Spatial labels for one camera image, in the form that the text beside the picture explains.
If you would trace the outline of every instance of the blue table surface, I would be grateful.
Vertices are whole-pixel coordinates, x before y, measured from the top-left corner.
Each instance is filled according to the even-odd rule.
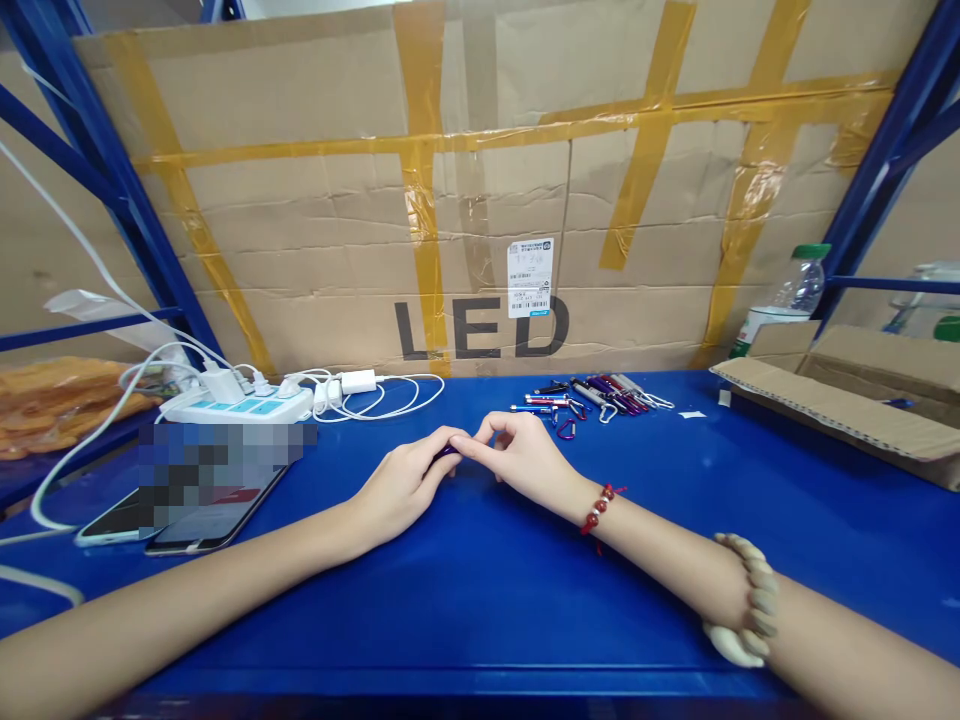
[[[722,407],[708,373],[633,377],[676,410],[608,426],[593,414],[575,441],[557,440],[577,469],[696,532],[750,538],[779,571],[960,663],[960,498],[742,398]],[[322,427],[242,539],[349,498],[398,443],[440,424],[473,431],[545,380],[452,380],[404,418]],[[404,385],[391,404],[409,397]],[[135,453],[118,457],[50,497],[48,514],[89,521],[136,485],[135,468]],[[18,516],[0,537],[31,529]],[[0,563],[88,598],[179,562],[147,558],[140,544],[80,550],[68,537],[0,548]],[[63,608],[0,581],[0,637]],[[694,613],[643,572],[613,551],[598,557],[577,528],[469,462],[406,534],[254,611],[138,692],[788,693],[770,673],[721,659]]]

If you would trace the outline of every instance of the hand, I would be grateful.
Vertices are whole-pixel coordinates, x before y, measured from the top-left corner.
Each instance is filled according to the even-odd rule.
[[[490,413],[472,439],[455,436],[450,444],[492,470],[498,481],[571,522],[582,519],[596,499],[590,499],[594,484],[571,467],[536,415]]]
[[[413,525],[430,507],[440,481],[451,476],[462,457],[440,452],[454,436],[467,433],[457,428],[437,428],[433,434],[387,453],[360,492],[347,501],[359,523],[371,533],[373,546],[393,540]]]

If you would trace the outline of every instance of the blue metal shelf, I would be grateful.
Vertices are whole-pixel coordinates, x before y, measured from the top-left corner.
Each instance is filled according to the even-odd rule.
[[[69,145],[6,89],[0,92],[0,119],[104,202],[159,307],[164,312],[179,309],[167,314],[170,324],[219,353],[216,336],[196,294],[73,48],[71,37],[92,32],[83,10],[73,0],[4,0],[0,2],[0,20],[24,62],[69,98],[66,102],[40,85]],[[71,327],[90,333],[104,329],[95,324]],[[56,329],[49,339],[85,334],[58,334],[64,330]],[[35,333],[27,335],[36,337]],[[17,347],[13,336],[4,339],[4,349]],[[34,344],[28,340],[24,338],[20,346]]]
[[[960,0],[940,0],[823,242],[824,327],[851,287],[960,295],[960,282],[855,277],[916,164],[960,127]]]
[[[239,0],[208,2],[204,17],[205,22],[239,19],[243,17],[243,8]],[[159,309],[153,314],[222,354],[123,144],[74,51],[71,38],[93,32],[79,1],[0,0],[0,21],[23,61],[56,88],[57,92],[53,92],[39,84],[67,141],[2,85],[0,119],[104,204],[156,298]],[[0,352],[144,322],[149,320],[142,315],[126,315],[14,333],[0,336]],[[114,423],[77,453],[63,468],[63,474],[133,440],[140,427],[153,422],[155,417],[154,410]],[[31,495],[64,452],[0,463],[0,508]]]

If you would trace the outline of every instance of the red beaded bracelet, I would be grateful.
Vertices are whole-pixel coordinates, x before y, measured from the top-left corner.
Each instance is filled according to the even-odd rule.
[[[607,505],[610,504],[614,497],[613,485],[605,485],[603,490],[600,491],[600,499],[593,504],[593,508],[587,515],[583,527],[580,528],[581,535],[589,534],[591,530],[600,524],[600,513],[607,511]]]

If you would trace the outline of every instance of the beaded bracelet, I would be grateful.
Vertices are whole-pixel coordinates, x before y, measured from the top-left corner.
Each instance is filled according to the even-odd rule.
[[[739,633],[730,628],[711,625],[703,621],[703,630],[713,646],[734,665],[745,668],[763,667],[764,659],[770,656],[768,638],[777,636],[774,617],[777,614],[777,592],[780,589],[773,568],[766,556],[749,540],[733,533],[717,533],[713,539],[724,545],[743,560],[747,577],[753,589],[750,590],[749,627]]]
[[[603,490],[600,491],[600,499],[593,504],[593,508],[587,513],[587,519],[584,521],[583,527],[580,528],[581,535],[588,535],[591,530],[600,524],[600,513],[607,511],[607,505],[613,502],[614,497],[616,497],[616,494],[613,485],[604,485]]]

